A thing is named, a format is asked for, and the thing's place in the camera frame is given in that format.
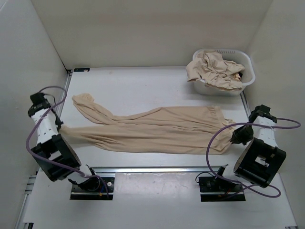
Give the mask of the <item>beige trousers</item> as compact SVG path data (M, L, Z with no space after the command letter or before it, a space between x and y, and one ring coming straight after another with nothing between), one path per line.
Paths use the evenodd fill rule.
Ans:
M68 127L60 133L108 151L202 155L223 154L230 146L233 120L218 106L158 107L129 116L117 116L95 103L90 94L74 95L76 109L93 126Z

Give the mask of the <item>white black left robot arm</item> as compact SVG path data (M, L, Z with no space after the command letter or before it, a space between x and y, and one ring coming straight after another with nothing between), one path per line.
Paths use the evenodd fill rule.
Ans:
M42 116L51 107L45 95L45 93L38 92L30 96L32 106L28 110L29 117L35 123L42 119L37 129L37 145L30 150L37 156L80 170L80 159L58 132L63 122L56 112L51 109L45 117ZM95 175L90 174L83 178L79 173L67 168L62 168L38 158L35 158L35 160L46 176L53 182L67 179L80 189L91 192L97 191L101 186L101 180Z

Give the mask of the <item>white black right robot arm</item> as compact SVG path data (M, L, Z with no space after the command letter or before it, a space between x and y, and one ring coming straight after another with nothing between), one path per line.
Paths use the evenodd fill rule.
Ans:
M266 125L268 128L243 125L233 131L230 142L247 146L238 158L233 172L237 177L266 188L286 158L286 152L278 148L272 129L277 118L270 114L270 107L262 104L250 113L248 122Z

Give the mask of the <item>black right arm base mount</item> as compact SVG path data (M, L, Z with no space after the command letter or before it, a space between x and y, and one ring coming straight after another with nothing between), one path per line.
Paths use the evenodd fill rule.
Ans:
M220 179L211 171L199 173L195 182L199 185L201 202L246 201L242 185Z

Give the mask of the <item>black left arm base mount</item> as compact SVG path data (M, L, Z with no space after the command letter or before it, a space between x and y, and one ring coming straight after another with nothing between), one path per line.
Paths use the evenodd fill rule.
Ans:
M93 188L81 189L77 184L72 184L70 200L98 200L111 201L114 196L115 174L99 174L105 185L100 181L93 183Z

